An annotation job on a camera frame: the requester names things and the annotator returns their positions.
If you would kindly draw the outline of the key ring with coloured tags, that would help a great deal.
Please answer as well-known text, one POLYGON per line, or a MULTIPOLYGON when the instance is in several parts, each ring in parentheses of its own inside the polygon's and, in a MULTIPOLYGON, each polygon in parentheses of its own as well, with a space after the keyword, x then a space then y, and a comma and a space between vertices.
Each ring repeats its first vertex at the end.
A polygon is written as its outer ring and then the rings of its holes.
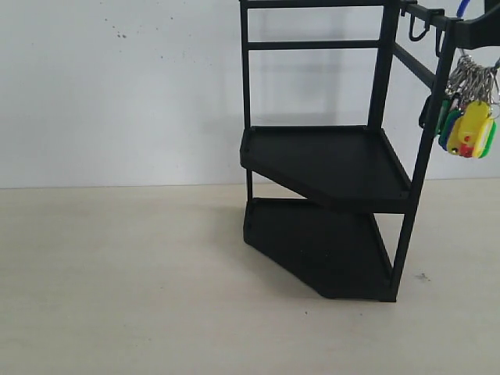
POLYGON ((458 48, 460 56, 455 69, 448 77, 445 93, 456 100, 456 108, 462 113, 472 102, 487 104, 489 114, 499 108, 499 59, 491 66, 475 62, 464 48, 458 48))

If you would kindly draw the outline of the yellow key tag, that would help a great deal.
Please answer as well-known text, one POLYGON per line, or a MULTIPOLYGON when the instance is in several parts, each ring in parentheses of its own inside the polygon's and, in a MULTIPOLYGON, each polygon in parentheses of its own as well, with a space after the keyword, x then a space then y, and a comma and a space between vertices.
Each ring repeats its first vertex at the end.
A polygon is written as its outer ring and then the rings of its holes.
POLYGON ((491 106, 486 102, 471 102, 462 114, 458 130, 458 139, 461 144, 475 145, 480 126, 491 116, 491 106))

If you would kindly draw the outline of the black two-tier corner shelf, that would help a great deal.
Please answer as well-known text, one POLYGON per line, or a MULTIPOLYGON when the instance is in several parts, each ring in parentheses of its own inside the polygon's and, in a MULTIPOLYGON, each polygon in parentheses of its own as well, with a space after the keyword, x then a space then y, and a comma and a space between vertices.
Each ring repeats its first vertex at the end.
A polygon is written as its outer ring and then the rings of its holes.
POLYGON ((241 59, 246 172, 245 242, 325 298, 395 302, 455 50, 443 9, 382 1, 374 39, 249 39, 253 9, 340 8, 340 1, 243 1, 241 59), (442 56, 435 30, 444 30, 442 56), (251 121, 252 52, 370 49, 377 52, 368 120, 347 126, 256 126, 251 121), (394 59, 430 89, 415 168, 407 174, 382 127, 394 59))

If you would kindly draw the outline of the black key tag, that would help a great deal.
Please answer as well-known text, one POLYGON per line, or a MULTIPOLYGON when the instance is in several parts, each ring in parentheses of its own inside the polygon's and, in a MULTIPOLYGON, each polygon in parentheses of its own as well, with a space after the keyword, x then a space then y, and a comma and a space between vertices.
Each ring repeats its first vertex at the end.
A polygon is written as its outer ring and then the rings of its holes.
POLYGON ((424 103, 423 103, 423 107, 421 109, 421 112, 420 112, 420 115, 419 115, 419 118, 418 118, 418 124, 419 124, 419 127, 424 129, 425 126, 426 126, 426 121, 427 121, 427 113, 428 113, 428 110, 429 110, 429 106, 430 106, 430 100, 431 100, 431 96, 427 96, 424 103))

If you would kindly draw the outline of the blue key tag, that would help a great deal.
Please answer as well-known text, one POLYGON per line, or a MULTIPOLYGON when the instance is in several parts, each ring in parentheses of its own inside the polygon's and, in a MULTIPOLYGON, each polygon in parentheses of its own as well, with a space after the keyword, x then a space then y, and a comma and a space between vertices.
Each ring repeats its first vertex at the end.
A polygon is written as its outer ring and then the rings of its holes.
POLYGON ((453 155, 457 155, 459 153, 460 141, 458 139, 458 130, 460 123, 460 117, 448 120, 440 137, 441 147, 453 155))

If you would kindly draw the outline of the red block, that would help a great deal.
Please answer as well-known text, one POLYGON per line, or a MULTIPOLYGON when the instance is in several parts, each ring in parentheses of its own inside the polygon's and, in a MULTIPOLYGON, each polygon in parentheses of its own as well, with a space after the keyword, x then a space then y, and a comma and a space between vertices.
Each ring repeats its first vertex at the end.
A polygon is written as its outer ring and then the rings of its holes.
POLYGON ((464 158, 471 158, 473 156, 473 146, 461 144, 459 148, 459 155, 464 158))

